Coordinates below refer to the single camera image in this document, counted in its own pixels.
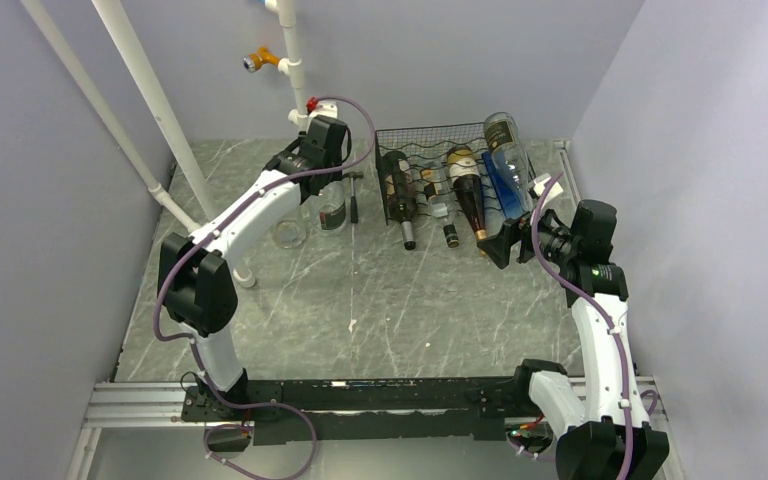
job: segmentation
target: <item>gray wall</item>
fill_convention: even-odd
[[[289,79],[242,68],[260,44],[285,52],[259,1],[123,3],[188,136],[293,134]],[[308,91],[355,98],[378,128],[507,110],[526,137],[569,138],[642,3],[298,1]]]
[[[689,478],[768,478],[768,0],[648,0],[573,154]]]
[[[90,2],[47,1],[158,176],[167,152]],[[18,1],[0,1],[0,479],[65,474],[158,209]]]

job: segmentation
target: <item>hammer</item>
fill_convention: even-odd
[[[358,213],[357,213],[357,197],[355,197],[355,179],[361,179],[363,178],[363,172],[347,172],[343,174],[343,178],[349,179],[349,185],[352,189],[352,199],[349,202],[349,219],[352,221],[352,223],[358,222]]]

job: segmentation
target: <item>white label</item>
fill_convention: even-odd
[[[465,175],[478,175],[478,165],[471,158],[461,158],[456,163],[449,165],[449,176],[454,182]]]

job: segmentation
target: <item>yellow valve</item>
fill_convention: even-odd
[[[257,52],[251,53],[243,58],[243,66],[246,67],[246,70],[249,72],[254,73],[260,70],[260,68],[263,67],[263,65],[266,63],[275,65],[277,67],[278,62],[280,61],[280,58],[273,55],[268,48],[262,46],[257,49]]]

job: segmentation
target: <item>black bottle cap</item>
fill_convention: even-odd
[[[449,248],[455,248],[461,244],[460,240],[458,240],[458,232],[455,230],[454,225],[444,225],[443,234],[446,235],[446,245],[448,245]]]

